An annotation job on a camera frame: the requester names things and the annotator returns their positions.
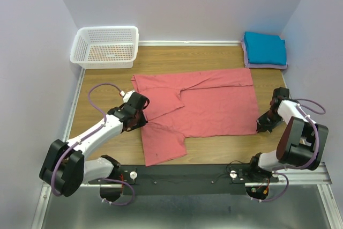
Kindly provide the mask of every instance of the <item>wooden surface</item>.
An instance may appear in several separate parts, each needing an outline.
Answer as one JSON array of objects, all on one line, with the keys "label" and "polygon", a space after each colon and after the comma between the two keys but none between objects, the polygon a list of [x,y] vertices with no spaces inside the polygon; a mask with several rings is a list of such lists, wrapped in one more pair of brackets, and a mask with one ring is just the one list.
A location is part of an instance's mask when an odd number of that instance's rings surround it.
[{"label": "wooden surface", "polygon": [[[75,137],[101,120],[101,114],[87,100],[87,92],[104,82],[117,84],[122,90],[133,89],[133,74],[156,75],[217,69],[242,68],[243,51],[240,46],[142,46],[131,69],[86,70],[70,138]],[[285,86],[281,72],[273,69],[252,69],[260,113],[269,109],[273,90]],[[122,104],[118,92],[111,86],[102,86],[92,93],[92,100],[102,110]],[[268,132],[249,136],[216,136],[187,138],[188,154],[164,164],[222,164],[233,160],[248,162],[258,152],[275,150],[285,124]],[[90,157],[107,154],[122,164],[144,164],[140,129],[124,132],[97,149]]]}]

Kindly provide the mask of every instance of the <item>white plastic basket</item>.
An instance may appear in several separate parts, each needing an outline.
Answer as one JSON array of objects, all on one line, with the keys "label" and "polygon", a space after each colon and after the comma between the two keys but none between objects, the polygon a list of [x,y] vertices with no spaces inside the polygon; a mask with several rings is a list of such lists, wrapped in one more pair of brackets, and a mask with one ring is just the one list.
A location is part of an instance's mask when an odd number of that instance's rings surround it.
[{"label": "white plastic basket", "polygon": [[134,26],[81,28],[70,61],[85,69],[131,68],[137,56],[138,35]]}]

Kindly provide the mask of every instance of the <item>gray wall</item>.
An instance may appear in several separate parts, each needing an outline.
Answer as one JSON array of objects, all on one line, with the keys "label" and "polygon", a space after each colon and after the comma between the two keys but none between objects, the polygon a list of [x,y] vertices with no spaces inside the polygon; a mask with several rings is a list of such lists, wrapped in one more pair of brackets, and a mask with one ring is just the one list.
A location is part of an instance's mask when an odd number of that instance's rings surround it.
[{"label": "gray wall", "polygon": [[239,40],[281,33],[300,0],[64,0],[81,28],[136,25],[140,40]]},{"label": "gray wall", "polygon": [[69,63],[77,28],[62,0],[0,0],[0,10],[0,227],[30,228],[79,75]]},{"label": "gray wall", "polygon": [[326,115],[313,115],[328,126],[324,161],[332,190],[343,211],[343,2],[342,0],[301,0],[284,29],[289,68],[285,72],[292,97],[317,100]]}]

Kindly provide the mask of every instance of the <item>folded cloth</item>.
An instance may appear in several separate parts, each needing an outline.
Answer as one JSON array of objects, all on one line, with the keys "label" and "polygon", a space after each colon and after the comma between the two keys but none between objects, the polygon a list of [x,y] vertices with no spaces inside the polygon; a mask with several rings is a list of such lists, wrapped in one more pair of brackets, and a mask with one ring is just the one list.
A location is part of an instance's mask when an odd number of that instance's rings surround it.
[{"label": "folded cloth", "polygon": [[186,155],[186,137],[256,133],[259,111],[247,68],[134,75],[131,81],[150,99],[141,129],[146,166]]},{"label": "folded cloth", "polygon": [[244,40],[241,41],[241,44],[242,44],[242,48],[243,48],[243,52],[244,52],[244,65],[246,68],[273,68],[273,69],[280,69],[280,70],[287,69],[288,64],[277,65],[277,64],[251,64],[251,63],[249,63],[248,54],[247,54],[247,50],[245,48]]},{"label": "folded cloth", "polygon": [[251,64],[287,63],[285,42],[277,35],[245,32],[244,43]]}]

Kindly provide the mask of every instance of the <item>folded shirt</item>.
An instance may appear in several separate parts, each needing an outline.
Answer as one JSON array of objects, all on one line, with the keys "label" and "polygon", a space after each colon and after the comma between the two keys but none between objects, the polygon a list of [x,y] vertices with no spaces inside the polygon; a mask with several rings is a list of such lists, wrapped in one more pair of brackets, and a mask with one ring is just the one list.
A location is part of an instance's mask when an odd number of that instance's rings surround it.
[{"label": "folded shirt", "polygon": [[251,64],[251,63],[249,63],[248,53],[247,53],[247,50],[245,48],[244,40],[241,41],[241,44],[242,44],[242,49],[244,52],[244,65],[246,68],[272,68],[272,69],[280,69],[280,70],[287,69],[288,64],[278,65],[278,64]]},{"label": "folded shirt", "polygon": [[285,41],[277,35],[245,32],[244,43],[251,64],[287,64]]}]

